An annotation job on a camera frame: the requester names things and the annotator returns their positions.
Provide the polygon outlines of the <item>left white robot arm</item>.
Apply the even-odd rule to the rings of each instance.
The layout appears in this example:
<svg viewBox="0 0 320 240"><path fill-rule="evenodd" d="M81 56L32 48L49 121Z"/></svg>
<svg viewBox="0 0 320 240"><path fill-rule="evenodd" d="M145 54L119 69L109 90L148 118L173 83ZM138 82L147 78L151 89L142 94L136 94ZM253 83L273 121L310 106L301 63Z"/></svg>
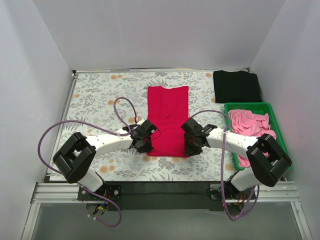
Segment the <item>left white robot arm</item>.
<svg viewBox="0 0 320 240"><path fill-rule="evenodd" d="M84 136L72 134L53 157L53 162L69 184L78 183L103 196L107 184L90 166L94 158L118 150L136 149L138 153L153 150L151 136L158 128L148 119L125 126L114 134Z"/></svg>

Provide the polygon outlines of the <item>red t shirt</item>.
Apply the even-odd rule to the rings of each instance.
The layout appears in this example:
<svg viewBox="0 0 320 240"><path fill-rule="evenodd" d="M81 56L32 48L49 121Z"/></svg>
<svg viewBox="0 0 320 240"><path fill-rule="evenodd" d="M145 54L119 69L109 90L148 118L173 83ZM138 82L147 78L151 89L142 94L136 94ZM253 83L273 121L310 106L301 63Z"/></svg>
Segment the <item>red t shirt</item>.
<svg viewBox="0 0 320 240"><path fill-rule="evenodd" d="M147 107L147 118L158 129L151 137L153 150L147 155L186 158L181 126L189 119L189 87L149 86Z"/></svg>

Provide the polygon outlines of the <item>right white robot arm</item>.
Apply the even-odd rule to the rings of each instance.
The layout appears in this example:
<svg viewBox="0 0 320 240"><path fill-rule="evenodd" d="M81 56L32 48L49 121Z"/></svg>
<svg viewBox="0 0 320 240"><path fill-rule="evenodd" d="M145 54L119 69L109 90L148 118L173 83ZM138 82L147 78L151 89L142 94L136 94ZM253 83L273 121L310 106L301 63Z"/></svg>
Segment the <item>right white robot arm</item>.
<svg viewBox="0 0 320 240"><path fill-rule="evenodd" d="M292 160L270 134L245 136L215 125L200 125L190 118L182 124L185 154L199 155L203 147L224 149L249 160L249 167L234 173L222 185L227 198L235 198L257 185L274 187L292 166Z"/></svg>

